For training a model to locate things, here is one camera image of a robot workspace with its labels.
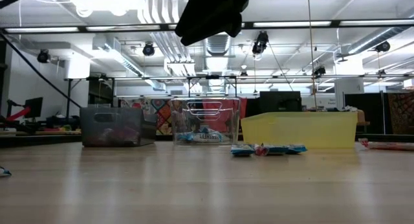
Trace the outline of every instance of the computer monitor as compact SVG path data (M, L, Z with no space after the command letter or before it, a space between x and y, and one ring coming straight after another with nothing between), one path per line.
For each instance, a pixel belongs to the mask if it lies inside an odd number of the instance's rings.
M260 91L262 113L276 111L302 111L300 91Z
M25 118L40 117L42 103L43 103L43 97L26 100L25 106L30 107L30 112L25 115Z

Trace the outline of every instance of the clear plastic bin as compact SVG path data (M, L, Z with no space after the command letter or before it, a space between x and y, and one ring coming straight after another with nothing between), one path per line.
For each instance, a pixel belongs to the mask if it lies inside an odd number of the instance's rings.
M155 141L157 115L132 107L84 107L80 124L85 147L142 146Z
M234 144L239 136L240 99L174 98L174 144Z
M356 112L275 112L244 118L241 127L247 144L353 148L356 122Z

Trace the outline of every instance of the fluorescent light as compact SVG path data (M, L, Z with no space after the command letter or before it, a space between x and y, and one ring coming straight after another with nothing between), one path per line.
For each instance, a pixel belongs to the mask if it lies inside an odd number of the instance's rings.
M341 21L340 26L363 26L363 25L400 25L414 24L414 19L390 19L390 20L354 20Z
M6 28L8 33L52 33L52 32L79 32L77 27L27 27L27 28Z
M106 26L106 27L86 27L88 31L125 31L125 30L160 30L159 25L136 25L136 26Z
M312 27L324 27L331 24L330 21L311 21ZM309 27L308 21L292 22L271 22L271 23L253 23L253 27Z

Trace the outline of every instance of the yellow container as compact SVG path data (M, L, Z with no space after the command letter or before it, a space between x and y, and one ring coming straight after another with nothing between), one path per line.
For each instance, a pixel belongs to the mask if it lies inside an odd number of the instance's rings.
M247 144L304 144L308 149L353 148L356 112L275 112L241 120Z

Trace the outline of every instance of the gray plastic bin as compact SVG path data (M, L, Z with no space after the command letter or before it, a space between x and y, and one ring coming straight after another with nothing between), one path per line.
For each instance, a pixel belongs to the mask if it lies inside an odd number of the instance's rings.
M85 107L80 124L85 147L142 146L155 142L157 115L132 107Z

